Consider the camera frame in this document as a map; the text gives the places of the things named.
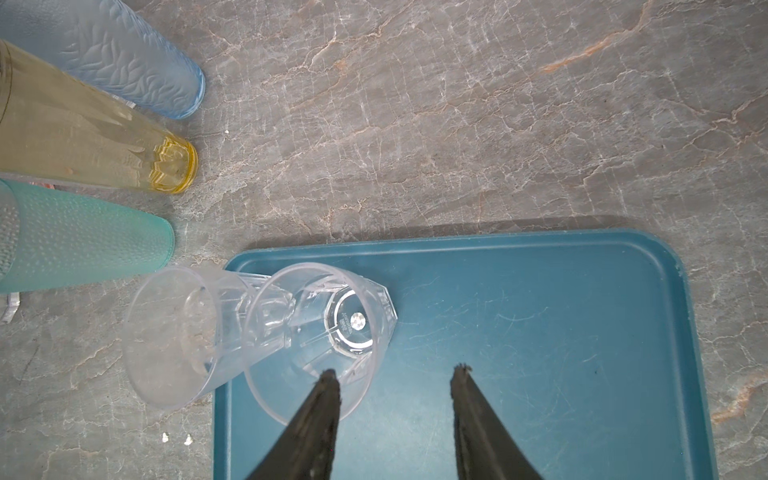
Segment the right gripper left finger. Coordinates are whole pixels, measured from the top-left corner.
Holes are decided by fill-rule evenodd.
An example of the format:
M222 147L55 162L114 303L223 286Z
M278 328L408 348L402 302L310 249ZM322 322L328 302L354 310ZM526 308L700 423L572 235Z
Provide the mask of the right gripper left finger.
M325 370L248 479L330 479L340 407L336 373Z

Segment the teal plastic tray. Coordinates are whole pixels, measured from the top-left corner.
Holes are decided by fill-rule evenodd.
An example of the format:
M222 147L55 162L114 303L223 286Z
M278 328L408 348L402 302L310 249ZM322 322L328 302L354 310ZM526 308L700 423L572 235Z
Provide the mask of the teal plastic tray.
M714 479L684 265L602 229L250 250L234 271L317 261L385 285L399 317L339 426L336 479L452 479L449 382L472 377L547 479Z

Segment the clear faceted glass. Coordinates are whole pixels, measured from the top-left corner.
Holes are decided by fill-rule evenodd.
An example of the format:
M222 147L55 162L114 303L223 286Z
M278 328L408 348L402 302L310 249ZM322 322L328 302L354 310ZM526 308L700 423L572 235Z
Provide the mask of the clear faceted glass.
M168 267L139 288L123 322L129 381L147 404L175 410L287 345L293 300L270 276Z
M246 382L263 410L286 425L332 370L346 418L367 394L397 322L384 285L327 264L289 265L266 280L247 310Z

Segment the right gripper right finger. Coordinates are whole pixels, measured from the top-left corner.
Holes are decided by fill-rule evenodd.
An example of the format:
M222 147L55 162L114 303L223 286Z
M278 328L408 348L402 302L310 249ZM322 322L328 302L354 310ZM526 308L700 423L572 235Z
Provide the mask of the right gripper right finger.
M543 479L473 380L470 366L455 367L450 392L459 479Z

